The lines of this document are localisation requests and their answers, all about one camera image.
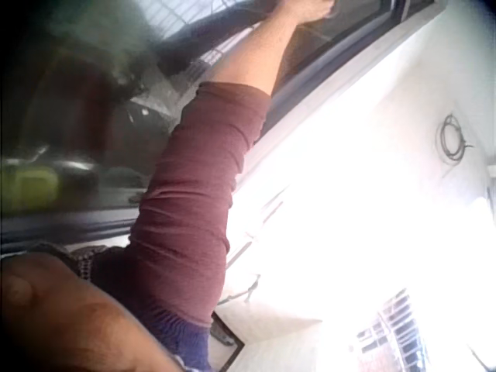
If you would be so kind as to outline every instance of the window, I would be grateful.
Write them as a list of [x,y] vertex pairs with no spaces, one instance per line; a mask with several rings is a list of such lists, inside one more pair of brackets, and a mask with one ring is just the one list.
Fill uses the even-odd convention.
[[[9,13],[18,27],[2,65],[2,215],[48,223],[43,213],[120,208],[130,225],[182,108],[275,0],[35,3]],[[399,24],[407,3],[339,0],[329,19],[298,27],[262,134]],[[95,226],[88,216],[77,220]]]

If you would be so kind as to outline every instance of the person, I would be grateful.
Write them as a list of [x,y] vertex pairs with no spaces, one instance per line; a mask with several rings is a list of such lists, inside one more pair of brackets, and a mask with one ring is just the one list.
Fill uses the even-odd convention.
[[45,247],[2,263],[2,327],[23,355],[17,363],[26,356],[50,370],[211,370],[208,334],[235,177],[260,135],[291,35],[332,6],[283,0],[200,85],[125,249],[69,255]]

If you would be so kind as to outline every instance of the window frame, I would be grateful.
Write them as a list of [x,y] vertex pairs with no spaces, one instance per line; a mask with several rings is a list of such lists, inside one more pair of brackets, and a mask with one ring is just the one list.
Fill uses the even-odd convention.
[[[275,95],[273,104],[267,115],[267,123],[263,127],[261,140],[255,145],[245,163],[244,172],[238,177],[238,189],[249,179],[261,160],[279,144],[288,131],[293,130],[305,117],[292,123],[291,128],[278,128],[281,121],[287,121],[291,114],[312,92],[321,88],[325,81],[351,61],[356,55],[378,41],[389,31],[404,22],[408,17],[410,0],[392,0],[390,12],[373,19],[364,27],[348,35],[334,47],[317,57],[305,68],[291,78]],[[446,0],[433,0],[425,8],[435,7],[434,18],[446,7]],[[409,35],[402,35],[402,41]],[[48,240],[58,244],[90,243],[100,239],[124,236],[130,233],[131,226],[139,214],[135,208],[115,208],[90,210],[81,212],[41,212],[19,215],[1,220],[1,245],[3,253],[14,253],[25,250],[30,244],[40,240]]]

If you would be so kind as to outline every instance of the glass pane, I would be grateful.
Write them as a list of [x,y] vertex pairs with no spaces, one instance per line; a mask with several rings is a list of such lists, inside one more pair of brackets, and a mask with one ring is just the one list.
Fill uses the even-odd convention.
[[[3,71],[5,215],[136,206],[199,82],[275,0],[47,3]],[[279,86],[390,4],[299,27]]]

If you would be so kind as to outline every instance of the white wall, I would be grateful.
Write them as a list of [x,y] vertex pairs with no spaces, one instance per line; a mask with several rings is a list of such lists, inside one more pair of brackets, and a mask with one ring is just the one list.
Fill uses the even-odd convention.
[[420,59],[453,92],[487,158],[495,161],[496,23],[481,3],[449,0],[445,12],[427,27]]
[[247,345],[229,368],[232,372],[311,372],[317,370],[320,325]]
[[[436,130],[451,112],[467,140],[477,140],[456,92],[423,64],[412,68],[370,112],[357,109],[367,96],[363,87],[353,88],[335,105],[319,109],[307,123],[312,130],[300,133],[297,143],[262,166],[265,182],[270,182],[270,173],[277,177],[279,170],[291,169],[292,189],[258,245],[238,263],[245,272],[265,278],[254,301],[286,308],[301,318],[321,319],[331,333],[340,335],[341,343],[367,313],[403,286],[446,291],[446,298],[438,297],[437,302],[432,292],[426,293],[430,306],[436,303],[445,311],[456,306],[453,294],[468,295],[468,284],[465,289],[452,284],[491,283],[489,263],[496,259],[488,248],[492,238],[467,245],[474,241],[474,231],[462,218],[489,184],[481,149],[467,151],[454,168],[436,150]],[[476,261],[481,261],[481,271],[474,276],[468,269]],[[483,303],[493,301],[489,296]],[[466,319],[474,309],[452,313],[463,313]],[[236,320],[230,320],[236,326]],[[461,347],[464,336],[474,332],[473,325],[465,326],[466,332],[441,337],[449,335]],[[263,351],[254,345],[246,349],[241,356],[251,364],[240,364],[237,370],[262,368],[259,363],[284,370],[286,361],[278,350],[288,347],[285,342],[267,341]],[[322,348],[305,343],[306,347]]]

